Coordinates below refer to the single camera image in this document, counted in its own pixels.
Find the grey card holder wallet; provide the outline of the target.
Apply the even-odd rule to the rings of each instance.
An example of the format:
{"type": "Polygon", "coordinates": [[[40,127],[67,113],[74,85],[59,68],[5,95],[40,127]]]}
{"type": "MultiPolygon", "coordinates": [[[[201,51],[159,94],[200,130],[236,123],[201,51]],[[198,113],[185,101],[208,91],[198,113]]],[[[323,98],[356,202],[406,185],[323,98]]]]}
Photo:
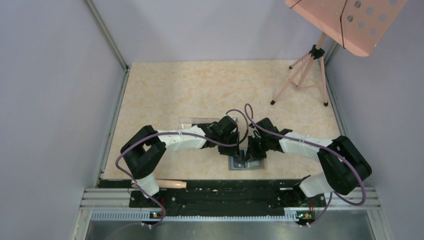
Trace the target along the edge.
{"type": "Polygon", "coordinates": [[[251,170],[261,170],[261,169],[265,169],[265,162],[263,159],[238,163],[234,156],[228,157],[229,171],[251,171],[251,170]]]}

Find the clear plastic card box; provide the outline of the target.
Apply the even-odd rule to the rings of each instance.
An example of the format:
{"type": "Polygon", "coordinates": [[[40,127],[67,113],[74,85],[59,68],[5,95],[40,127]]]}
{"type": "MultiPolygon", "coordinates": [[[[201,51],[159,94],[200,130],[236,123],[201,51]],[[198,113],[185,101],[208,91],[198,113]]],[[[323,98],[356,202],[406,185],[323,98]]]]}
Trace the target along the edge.
{"type": "Polygon", "coordinates": [[[229,116],[216,117],[179,117],[179,132],[192,132],[199,134],[228,134],[237,131],[238,119],[229,116]]]}

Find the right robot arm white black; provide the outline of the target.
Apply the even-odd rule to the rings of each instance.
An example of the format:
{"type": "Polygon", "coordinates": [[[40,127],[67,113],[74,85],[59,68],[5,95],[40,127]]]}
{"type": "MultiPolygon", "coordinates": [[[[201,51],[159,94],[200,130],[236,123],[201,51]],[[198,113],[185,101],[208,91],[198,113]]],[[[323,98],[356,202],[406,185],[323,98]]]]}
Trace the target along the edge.
{"type": "Polygon", "coordinates": [[[321,173],[302,178],[292,188],[293,200],[299,206],[307,206],[320,194],[346,196],[372,174],[371,166],[347,136],[323,139],[287,128],[279,130],[267,117],[249,126],[253,133],[248,138],[247,159],[265,159],[268,151],[275,151],[320,163],[321,173]]]}

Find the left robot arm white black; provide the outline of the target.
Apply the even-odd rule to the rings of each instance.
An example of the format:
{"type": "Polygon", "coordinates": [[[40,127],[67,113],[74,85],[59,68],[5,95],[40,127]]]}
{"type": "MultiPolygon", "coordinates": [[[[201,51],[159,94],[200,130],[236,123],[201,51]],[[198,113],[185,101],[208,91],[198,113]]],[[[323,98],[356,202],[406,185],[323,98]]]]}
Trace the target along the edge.
{"type": "Polygon", "coordinates": [[[154,207],[161,198],[154,170],[165,154],[218,147],[221,155],[237,156],[239,139],[238,124],[225,115],[218,121],[195,123],[189,128],[174,131],[155,130],[146,125],[121,148],[120,153],[134,183],[143,190],[141,200],[154,207]]]}

